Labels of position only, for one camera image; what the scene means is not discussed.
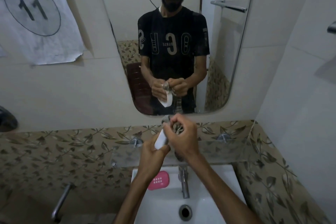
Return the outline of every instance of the sink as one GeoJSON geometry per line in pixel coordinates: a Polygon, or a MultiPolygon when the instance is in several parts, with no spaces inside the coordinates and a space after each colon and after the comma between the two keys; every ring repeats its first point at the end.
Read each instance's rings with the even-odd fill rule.
{"type": "MultiPolygon", "coordinates": [[[[233,167],[231,165],[213,165],[211,167],[246,204],[233,167]]],[[[146,191],[135,224],[186,223],[179,215],[182,209],[184,217],[189,215],[190,218],[191,216],[187,223],[225,223],[212,197],[190,167],[188,167],[190,193],[188,199],[183,199],[181,182],[178,178],[179,167],[163,167],[161,171],[166,171],[169,174],[170,183],[166,188],[146,191]]],[[[134,169],[132,181],[136,174],[137,169],[134,169]]]]}

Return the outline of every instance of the number 11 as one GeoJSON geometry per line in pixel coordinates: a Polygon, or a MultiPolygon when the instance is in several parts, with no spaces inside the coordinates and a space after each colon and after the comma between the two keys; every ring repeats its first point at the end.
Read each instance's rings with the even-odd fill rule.
{"type": "MultiPolygon", "coordinates": [[[[47,15],[45,14],[45,12],[44,12],[44,10],[43,10],[43,8],[42,8],[42,6],[41,6],[39,0],[34,0],[34,2],[32,2],[32,6],[33,6],[34,8],[36,8],[36,6],[37,6],[37,8],[40,10],[40,13],[42,14],[43,18],[44,18],[45,20],[48,19],[48,17],[47,17],[47,15]]],[[[34,19],[32,13],[30,12],[29,8],[27,7],[27,5],[25,4],[25,2],[24,2],[23,0],[20,0],[19,8],[20,8],[20,9],[24,8],[25,11],[27,12],[27,14],[29,15],[30,19],[31,19],[32,21],[35,21],[35,19],[34,19]]]]}

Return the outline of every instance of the chrome faucet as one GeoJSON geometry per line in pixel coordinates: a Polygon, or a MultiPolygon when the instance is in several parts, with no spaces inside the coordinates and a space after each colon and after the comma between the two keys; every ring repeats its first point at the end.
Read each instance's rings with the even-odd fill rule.
{"type": "Polygon", "coordinates": [[[182,194],[183,198],[187,199],[190,198],[189,195],[189,188],[188,188],[188,170],[187,167],[178,167],[178,179],[181,181],[182,184],[182,194]]]}

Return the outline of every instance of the pink soap dish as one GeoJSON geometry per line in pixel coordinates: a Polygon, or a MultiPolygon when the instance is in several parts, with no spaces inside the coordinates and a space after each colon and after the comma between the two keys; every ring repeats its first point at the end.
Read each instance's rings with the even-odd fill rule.
{"type": "Polygon", "coordinates": [[[148,189],[156,190],[163,189],[169,185],[169,175],[166,171],[160,171],[154,179],[150,182],[148,189]]]}

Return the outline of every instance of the drain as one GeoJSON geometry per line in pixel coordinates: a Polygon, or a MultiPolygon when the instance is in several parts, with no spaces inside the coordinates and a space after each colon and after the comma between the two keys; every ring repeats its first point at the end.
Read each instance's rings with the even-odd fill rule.
{"type": "Polygon", "coordinates": [[[183,221],[190,221],[193,216],[193,212],[188,205],[182,205],[178,211],[178,214],[183,221]]]}

